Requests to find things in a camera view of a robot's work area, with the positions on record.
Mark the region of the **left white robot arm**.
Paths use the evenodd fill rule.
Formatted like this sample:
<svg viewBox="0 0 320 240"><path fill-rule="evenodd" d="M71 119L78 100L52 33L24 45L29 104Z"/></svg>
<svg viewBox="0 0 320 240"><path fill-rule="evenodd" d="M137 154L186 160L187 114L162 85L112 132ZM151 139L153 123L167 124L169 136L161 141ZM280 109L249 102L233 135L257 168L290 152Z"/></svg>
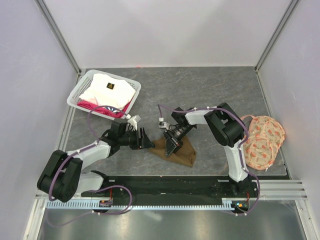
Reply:
<svg viewBox="0 0 320 240"><path fill-rule="evenodd" d="M38 181L37 189L48 194L50 201L68 202L76 193L93 191L99 197L106 196L110 185L98 173L82 174L82 170L96 161L106 159L128 146L132 150L154 148L145 129L139 130L124 119L112 121L101 137L81 149L65 152L55 150Z"/></svg>

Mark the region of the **white plastic basket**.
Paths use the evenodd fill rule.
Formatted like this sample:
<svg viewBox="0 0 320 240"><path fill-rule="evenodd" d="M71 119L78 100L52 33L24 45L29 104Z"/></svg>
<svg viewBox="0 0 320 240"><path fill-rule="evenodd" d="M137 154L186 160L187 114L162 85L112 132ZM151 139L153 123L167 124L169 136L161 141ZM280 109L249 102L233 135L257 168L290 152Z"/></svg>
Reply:
<svg viewBox="0 0 320 240"><path fill-rule="evenodd" d="M91 85L91 82L93 80L94 74L106 74L109 75L112 78L118 79L118 80L125 80L127 81L135 90L136 93L130 103L128 103L123 110L119 110L118 108L115 108L113 106L109 105L95 105L93 103L87 102L85 100L81 100L79 96ZM139 93L141 90L141 84L138 81L125 78L122 76L114 75L111 73L99 71L99 70L89 70L77 83L77 85L74 87L74 89L71 91L68 99L67 104L71 107L77 108L79 110L85 111L87 113L91 112L94 115L114 120L114 119L125 119L126 114L129 113L131 110L133 104L135 103Z"/></svg>

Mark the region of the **brown cloth napkin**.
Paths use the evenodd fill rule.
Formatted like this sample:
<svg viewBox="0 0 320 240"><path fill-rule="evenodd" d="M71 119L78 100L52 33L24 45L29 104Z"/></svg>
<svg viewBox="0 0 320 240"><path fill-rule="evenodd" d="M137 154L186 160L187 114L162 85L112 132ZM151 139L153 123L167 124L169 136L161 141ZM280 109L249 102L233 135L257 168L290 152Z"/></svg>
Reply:
<svg viewBox="0 0 320 240"><path fill-rule="evenodd" d="M169 157L165 157L165 137L161 137L153 142L154 148L150 148L149 151L163 160L192 167L196 160L197 153L193 148L191 142L187 136L182 138L182 147L175 153L172 153Z"/></svg>

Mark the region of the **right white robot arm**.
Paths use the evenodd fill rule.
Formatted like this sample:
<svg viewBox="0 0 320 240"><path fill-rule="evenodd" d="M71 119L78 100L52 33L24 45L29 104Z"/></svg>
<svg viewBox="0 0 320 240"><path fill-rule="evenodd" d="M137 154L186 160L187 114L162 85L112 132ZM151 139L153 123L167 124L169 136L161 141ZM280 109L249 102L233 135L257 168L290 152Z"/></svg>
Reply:
<svg viewBox="0 0 320 240"><path fill-rule="evenodd" d="M227 103L214 107L189 108L180 107L171 110L172 118L177 122L174 128L166 127L164 131L165 151L168 158L182 148L182 138L197 125L207 125L215 140L223 146L228 164L228 182L222 189L230 191L235 197L242 196L249 186L248 169L244 164L243 143L245 124Z"/></svg>

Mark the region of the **floral pink hat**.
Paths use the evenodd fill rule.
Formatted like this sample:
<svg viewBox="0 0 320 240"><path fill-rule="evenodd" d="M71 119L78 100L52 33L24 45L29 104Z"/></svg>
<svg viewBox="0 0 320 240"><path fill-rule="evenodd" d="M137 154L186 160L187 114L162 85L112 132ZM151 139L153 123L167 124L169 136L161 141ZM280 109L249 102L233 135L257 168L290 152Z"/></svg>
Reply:
<svg viewBox="0 0 320 240"><path fill-rule="evenodd" d="M280 147L286 138L282 125L266 115L245 115L243 122L250 120L248 139L243 144L244 159L247 166L267 171L276 161Z"/></svg>

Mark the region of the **white folded t-shirt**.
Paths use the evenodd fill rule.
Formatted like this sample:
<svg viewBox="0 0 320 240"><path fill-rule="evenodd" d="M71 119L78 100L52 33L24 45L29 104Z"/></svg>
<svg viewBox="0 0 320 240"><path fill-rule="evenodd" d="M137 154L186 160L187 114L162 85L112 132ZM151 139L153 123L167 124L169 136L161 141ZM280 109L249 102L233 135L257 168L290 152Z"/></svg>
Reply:
<svg viewBox="0 0 320 240"><path fill-rule="evenodd" d="M136 90L127 81L95 73L90 86L79 98L97 106L112 106L123 110L135 94Z"/></svg>

